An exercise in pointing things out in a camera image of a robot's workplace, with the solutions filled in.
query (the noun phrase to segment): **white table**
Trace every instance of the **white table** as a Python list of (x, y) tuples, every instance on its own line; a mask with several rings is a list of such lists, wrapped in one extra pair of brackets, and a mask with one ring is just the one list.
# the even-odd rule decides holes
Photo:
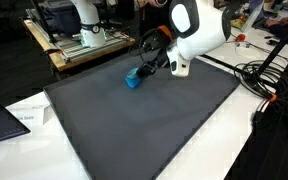
[[(238, 35), (240, 32), (233, 29), (232, 33)], [(252, 29), (245, 34), (251, 43), (273, 49), (266, 45), (266, 32)], [(237, 56), (235, 47), (234, 43), (226, 43), (208, 55), (231, 65), (254, 60)], [(280, 55), (288, 58), (288, 46), (284, 47)], [(199, 59), (231, 72), (207, 59)], [(274, 62), (284, 67), (287, 65), (281, 58), (276, 58)], [(262, 101), (263, 99), (239, 86), (176, 155), (158, 179), (223, 179), (251, 134), (252, 113)], [(48, 104), (45, 95), (40, 93), (8, 108)], [(51, 109), (47, 111), (49, 114), (44, 125), (32, 125), (23, 121), (32, 133), (0, 142), (0, 179), (89, 179), (54, 112)]]

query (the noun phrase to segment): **blue object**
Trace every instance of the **blue object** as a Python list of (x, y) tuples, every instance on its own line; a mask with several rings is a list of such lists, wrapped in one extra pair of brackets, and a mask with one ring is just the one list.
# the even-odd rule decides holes
[(132, 89), (134, 89), (141, 82), (141, 79), (136, 74), (137, 70), (138, 68), (132, 69), (129, 73), (127, 73), (125, 78), (126, 84)]

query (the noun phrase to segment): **table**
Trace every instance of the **table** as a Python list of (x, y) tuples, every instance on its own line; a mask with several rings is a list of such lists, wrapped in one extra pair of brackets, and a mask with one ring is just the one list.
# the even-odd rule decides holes
[[(45, 38), (45, 35), (43, 35), (42, 30), (36, 25), (34, 22), (32, 22), (30, 19), (23, 20), (23, 24), (25, 28), (27, 29), (28, 33), (32, 34), (33, 37), (36, 39), (36, 41), (41, 45), (43, 51), (54, 49), (54, 45)], [(122, 41), (119, 43), (116, 43), (114, 45), (103, 45), (103, 47), (99, 47), (97, 51), (94, 51), (93, 53), (90, 53), (89, 55), (85, 57), (81, 57), (78, 60), (71, 61), (66, 63), (64, 58), (60, 56), (59, 54), (53, 53), (49, 55), (49, 60), (51, 65), (53, 66), (53, 70), (55, 72), (59, 71), (62, 72), (64, 70), (73, 68), (75, 66), (78, 66), (82, 63), (94, 60), (96, 58), (99, 58), (101, 56), (104, 56), (106, 54), (118, 51), (120, 49), (123, 49), (125, 47), (128, 47), (132, 45), (135, 42), (133, 38), (130, 38), (129, 41)]]
[[(232, 29), (232, 33), (237, 35), (240, 32)], [(254, 29), (246, 33), (247, 38), (254, 37), (248, 41), (272, 50), (273, 47), (266, 45), (266, 35), (266, 32)], [(208, 55), (231, 65), (253, 60), (237, 56), (234, 43), (226, 43)], [(288, 58), (288, 46), (284, 47), (280, 55)], [(221, 67), (205, 58), (198, 59)], [(281, 58), (276, 58), (274, 62), (284, 67), (287, 65)], [(35, 104), (37, 100), (49, 103), (45, 95), (40, 93), (15, 105)], [(251, 134), (252, 113), (262, 101), (239, 86), (182, 148), (158, 179), (223, 179)], [(29, 127), (31, 134), (0, 143), (0, 179), (88, 179), (57, 118), (54, 114), (49, 117), (43, 126)]]

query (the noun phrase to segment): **wooden surface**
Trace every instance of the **wooden surface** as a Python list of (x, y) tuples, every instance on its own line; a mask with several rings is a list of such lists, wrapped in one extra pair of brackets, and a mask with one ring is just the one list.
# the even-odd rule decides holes
[[(27, 29), (32, 33), (32, 35), (35, 37), (37, 42), (41, 45), (43, 50), (48, 50), (48, 49), (53, 48), (52, 45), (44, 38), (42, 33), (39, 32), (34, 27), (34, 25), (32, 24), (31, 20), (25, 20), (24, 24), (27, 27)], [(115, 46), (113, 46), (113, 47), (111, 47), (109, 49), (103, 50), (103, 51), (98, 52), (98, 53), (94, 53), (94, 54), (92, 54), (92, 55), (90, 55), (90, 56), (88, 56), (86, 58), (82, 58), (80, 60), (73, 61), (73, 62), (70, 62), (70, 63), (67, 63), (67, 64), (56, 53), (50, 54), (50, 59), (52, 60), (53, 64), (58, 69), (58, 71), (64, 71), (66, 69), (69, 69), (69, 68), (72, 68), (74, 66), (80, 65), (80, 64), (85, 63), (87, 61), (96, 59), (96, 58), (101, 57), (103, 55), (115, 52), (115, 51), (120, 50), (120, 49), (125, 48), (125, 47), (128, 47), (128, 46), (132, 45), (134, 42), (135, 42), (135, 40), (133, 38), (130, 38), (130, 41), (125, 41), (124, 44), (115, 45)]]

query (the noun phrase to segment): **gray mat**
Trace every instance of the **gray mat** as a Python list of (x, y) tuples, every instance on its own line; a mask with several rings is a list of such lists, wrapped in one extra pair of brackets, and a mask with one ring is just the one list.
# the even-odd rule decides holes
[(189, 77), (162, 69), (130, 89), (125, 75), (141, 64), (122, 56), (45, 88), (93, 179), (155, 179), (238, 85), (193, 60)]

